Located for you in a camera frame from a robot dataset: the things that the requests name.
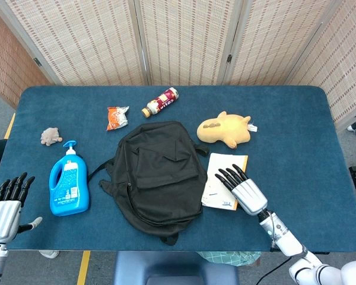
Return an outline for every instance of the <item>small brown plush toy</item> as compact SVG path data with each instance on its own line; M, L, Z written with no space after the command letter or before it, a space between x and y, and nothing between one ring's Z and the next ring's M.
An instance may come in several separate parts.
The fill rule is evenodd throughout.
M227 112L223 111L217 118L202 122L196 134L205 143L223 141L230 148L236 148L237 144L250 140L249 121L250 116L244 118L239 115L227 115Z
M57 141L61 142L62 138L59 136L58 128L47 128L41 134L41 143L50 146Z

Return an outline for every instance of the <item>blue table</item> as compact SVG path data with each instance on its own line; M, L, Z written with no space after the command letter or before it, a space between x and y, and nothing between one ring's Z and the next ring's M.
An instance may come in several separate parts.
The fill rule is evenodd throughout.
M11 249L88 249L134 251L267 251L268 235L256 217L242 210L204 207L181 232L174 246L134 229L112 197L98 186L105 171L89 184L88 211L55 217L49 208L48 179L65 155L61 143L40 144L42 131L58 127L63 141L77 140L75 150L93 171L114 156L119 140L146 122L177 120L194 141L198 125L222 110L250 115L258 126L250 142L236 150L208 144L225 154L247 154L247 174L268 198L291 231L311 251L356 251L356 200L336 137L326 95L317 87L177 87L179 100L145 119L141 109L167 87L32 87L21 96L0 165L0 183L22 172L34 175L21 222L43 217L32 232L18 235ZM129 125L106 131L107 107L130 106ZM208 157L201 157L207 167Z

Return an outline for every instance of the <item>notebook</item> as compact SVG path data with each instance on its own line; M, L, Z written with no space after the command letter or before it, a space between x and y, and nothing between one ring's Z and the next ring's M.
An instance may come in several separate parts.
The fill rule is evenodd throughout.
M203 191L202 204L206 207L236 211L237 200L223 183L215 177L219 168L231 168L232 164L246 170L248 156L235 156L233 154L211 153L207 169L207 182Z

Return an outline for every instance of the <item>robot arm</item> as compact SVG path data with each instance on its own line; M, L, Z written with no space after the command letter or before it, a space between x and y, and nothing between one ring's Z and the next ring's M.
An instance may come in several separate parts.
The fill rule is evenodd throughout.
M6 180L0 186L0 280L8 256L7 243L12 241L17 233L32 230L42 221L42 218L38 217L30 224L18 225L28 189L34 181L33 176L22 187L26 175L23 173L12 181Z
M275 212L266 209L268 200L237 165L232 164L237 173L227 168L219 169L224 175L216 177L232 192L244 211L251 216L258 216L259 223L276 245L287 257L298 257L289 273L300 285L356 285L356 261L346 264L342 270L322 262L300 243L278 218Z

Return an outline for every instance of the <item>blue detergent bottle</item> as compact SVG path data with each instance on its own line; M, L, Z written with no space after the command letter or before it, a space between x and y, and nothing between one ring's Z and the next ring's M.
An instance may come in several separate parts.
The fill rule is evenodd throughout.
M68 141L63 145L69 149L50 173L50 209L56 216L72 215L88 208L87 167L72 149L76 144L76 141Z

